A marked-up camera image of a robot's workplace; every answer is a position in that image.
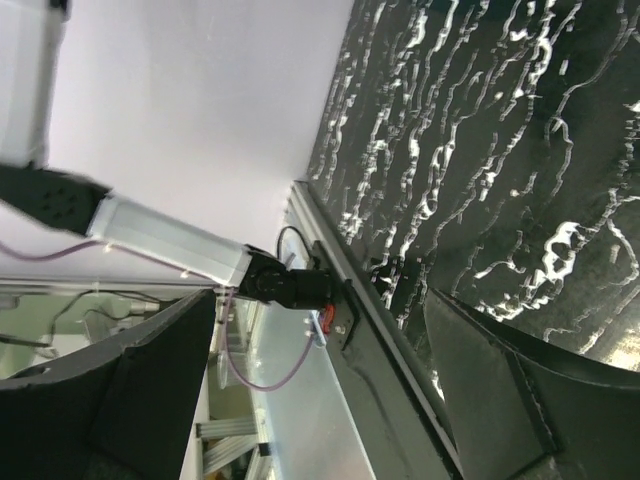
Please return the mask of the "left orange connector box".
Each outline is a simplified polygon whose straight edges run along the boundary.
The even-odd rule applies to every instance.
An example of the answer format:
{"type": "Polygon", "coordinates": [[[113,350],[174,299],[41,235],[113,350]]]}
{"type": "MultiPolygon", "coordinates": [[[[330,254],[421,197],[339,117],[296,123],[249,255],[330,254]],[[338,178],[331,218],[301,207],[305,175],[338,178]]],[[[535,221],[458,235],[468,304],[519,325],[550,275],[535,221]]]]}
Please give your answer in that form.
{"type": "Polygon", "coordinates": [[[321,310],[313,310],[306,323],[308,325],[306,336],[313,346],[324,348],[331,334],[335,319],[336,307],[333,304],[326,305],[321,310]]]}

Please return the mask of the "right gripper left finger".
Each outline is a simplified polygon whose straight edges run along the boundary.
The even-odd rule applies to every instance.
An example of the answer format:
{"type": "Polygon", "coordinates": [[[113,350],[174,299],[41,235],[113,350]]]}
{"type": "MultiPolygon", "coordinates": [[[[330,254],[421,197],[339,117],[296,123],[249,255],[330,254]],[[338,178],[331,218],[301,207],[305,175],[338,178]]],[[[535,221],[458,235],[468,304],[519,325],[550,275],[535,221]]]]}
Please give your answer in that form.
{"type": "Polygon", "coordinates": [[[4,479],[177,479],[215,323],[197,292],[1,382],[4,479]]]}

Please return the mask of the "aluminium frame rail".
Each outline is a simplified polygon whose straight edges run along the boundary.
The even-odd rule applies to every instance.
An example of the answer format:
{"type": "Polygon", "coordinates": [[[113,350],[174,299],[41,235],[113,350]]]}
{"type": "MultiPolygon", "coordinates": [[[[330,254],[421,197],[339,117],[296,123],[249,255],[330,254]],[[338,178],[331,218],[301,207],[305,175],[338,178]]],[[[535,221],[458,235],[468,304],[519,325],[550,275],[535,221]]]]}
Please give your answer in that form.
{"type": "Polygon", "coordinates": [[[252,416],[195,424],[201,446],[201,479],[275,479],[263,421],[252,416]]]}

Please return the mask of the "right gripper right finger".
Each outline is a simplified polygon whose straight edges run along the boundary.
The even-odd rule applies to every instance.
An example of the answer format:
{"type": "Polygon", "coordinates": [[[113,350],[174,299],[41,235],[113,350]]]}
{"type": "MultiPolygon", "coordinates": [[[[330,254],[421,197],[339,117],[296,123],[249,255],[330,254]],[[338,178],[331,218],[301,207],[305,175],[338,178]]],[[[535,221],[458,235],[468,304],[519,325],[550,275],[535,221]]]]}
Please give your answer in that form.
{"type": "Polygon", "coordinates": [[[638,373],[556,347],[436,289],[425,320],[465,478],[638,478],[638,373]]]}

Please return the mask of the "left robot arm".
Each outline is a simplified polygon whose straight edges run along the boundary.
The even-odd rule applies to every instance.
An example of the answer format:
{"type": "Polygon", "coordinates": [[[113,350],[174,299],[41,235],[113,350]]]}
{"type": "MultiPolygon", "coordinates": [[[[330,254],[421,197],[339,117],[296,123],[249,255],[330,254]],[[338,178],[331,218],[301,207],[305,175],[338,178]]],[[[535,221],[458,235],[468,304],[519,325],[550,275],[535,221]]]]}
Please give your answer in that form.
{"type": "Polygon", "coordinates": [[[322,310],[337,282],[318,266],[290,269],[276,256],[225,239],[47,167],[48,127],[66,1],[1,4],[1,200],[86,245],[110,244],[188,271],[239,296],[292,310],[322,310]]]}

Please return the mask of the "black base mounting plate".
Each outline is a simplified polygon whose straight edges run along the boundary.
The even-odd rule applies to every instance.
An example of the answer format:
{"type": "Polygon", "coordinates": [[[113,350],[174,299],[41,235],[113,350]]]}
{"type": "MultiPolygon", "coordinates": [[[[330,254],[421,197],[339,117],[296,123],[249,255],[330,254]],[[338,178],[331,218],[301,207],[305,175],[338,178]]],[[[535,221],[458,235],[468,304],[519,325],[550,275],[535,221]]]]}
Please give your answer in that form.
{"type": "Polygon", "coordinates": [[[328,353],[377,479],[460,479],[458,458],[408,366],[384,338],[364,295],[312,244],[313,266],[336,283],[328,353]]]}

